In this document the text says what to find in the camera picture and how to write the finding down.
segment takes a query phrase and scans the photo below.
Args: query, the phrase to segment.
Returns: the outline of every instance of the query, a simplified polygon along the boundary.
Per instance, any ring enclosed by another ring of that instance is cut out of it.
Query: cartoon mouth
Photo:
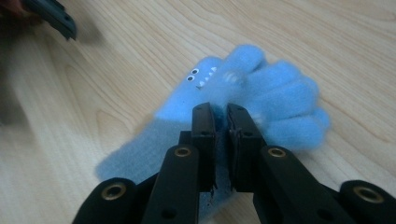
[[[209,72],[209,77],[205,77],[204,80],[205,81],[200,81],[198,86],[195,86],[198,90],[200,90],[205,84],[206,82],[213,76],[213,74],[218,70],[217,67],[212,67],[211,70],[213,72]]]

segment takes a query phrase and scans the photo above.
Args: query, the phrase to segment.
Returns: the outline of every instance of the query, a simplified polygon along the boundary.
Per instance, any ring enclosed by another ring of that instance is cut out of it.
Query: blue plush toy
[[[221,129],[226,124],[226,105],[241,105],[269,145],[290,150],[318,147],[330,127],[328,114],[317,105],[314,80],[291,63],[269,64],[260,49],[243,45],[225,60],[207,57],[198,62],[142,133],[99,164],[99,178],[124,177],[137,184],[157,173],[166,150],[177,144],[179,132],[191,129],[192,108],[206,102],[216,108]],[[201,194],[201,217],[232,194],[225,151],[217,153],[219,189],[214,198]]]

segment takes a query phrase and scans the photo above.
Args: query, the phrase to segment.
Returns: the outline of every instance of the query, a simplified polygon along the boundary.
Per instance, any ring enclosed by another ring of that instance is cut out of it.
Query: black object
[[[74,223],[197,223],[198,193],[215,186],[216,130],[210,104],[193,109],[191,131],[168,149],[161,171],[139,185],[101,183]],[[254,193],[261,223],[396,223],[396,200],[361,180],[337,192],[308,172],[287,149],[267,146],[246,109],[228,105],[230,180]]]
[[[21,2],[58,30],[66,39],[76,39],[76,24],[59,2],[56,0],[22,0]]]

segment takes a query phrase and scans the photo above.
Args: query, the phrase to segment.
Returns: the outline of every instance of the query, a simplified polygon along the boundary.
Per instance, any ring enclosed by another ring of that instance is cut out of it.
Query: googly eye
[[[192,69],[191,73],[194,74],[194,75],[198,74],[199,73],[199,69],[198,68],[194,68],[194,69]]]
[[[188,81],[194,81],[195,80],[195,76],[189,76],[189,77],[187,77],[187,80]]]

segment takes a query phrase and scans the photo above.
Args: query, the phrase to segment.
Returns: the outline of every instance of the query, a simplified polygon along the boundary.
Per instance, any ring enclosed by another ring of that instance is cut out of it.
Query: wooden table
[[[396,196],[396,2],[61,1],[78,25],[2,29],[0,223],[70,223],[94,167],[133,138],[201,58],[256,44],[320,86],[326,143],[298,157],[323,184]],[[251,195],[206,223],[259,223]]]

